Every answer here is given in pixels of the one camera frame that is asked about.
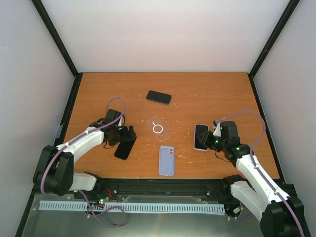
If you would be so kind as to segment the clear magsafe phone case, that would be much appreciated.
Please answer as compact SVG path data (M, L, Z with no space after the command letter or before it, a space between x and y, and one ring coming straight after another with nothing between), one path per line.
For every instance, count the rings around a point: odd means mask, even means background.
M158 117L150 118L146 121L146 125L160 142L167 140L171 136L171 132Z

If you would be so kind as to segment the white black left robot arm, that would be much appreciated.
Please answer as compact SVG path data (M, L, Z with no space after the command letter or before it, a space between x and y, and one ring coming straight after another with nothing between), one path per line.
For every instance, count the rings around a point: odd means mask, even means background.
M91 198L102 195L103 187L97 183L95 174L74 171L75 163L88 151L101 144L117 146L115 156L127 159L135 141L136 133L132 126L125 126L125 115L108 109L106 116L91 123L84 132L56 147L43 148L33 176L33 184L42 193L59 196L70 191L82 190Z

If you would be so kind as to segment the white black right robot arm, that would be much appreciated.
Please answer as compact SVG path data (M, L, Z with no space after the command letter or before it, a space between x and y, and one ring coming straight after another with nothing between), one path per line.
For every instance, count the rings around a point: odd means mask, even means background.
M240 142L233 121L216 122L214 131L196 132L198 142L225 158L244 176L230 184L233 197L256 217L265 237L306 237L304 206L285 192L264 170L247 144Z

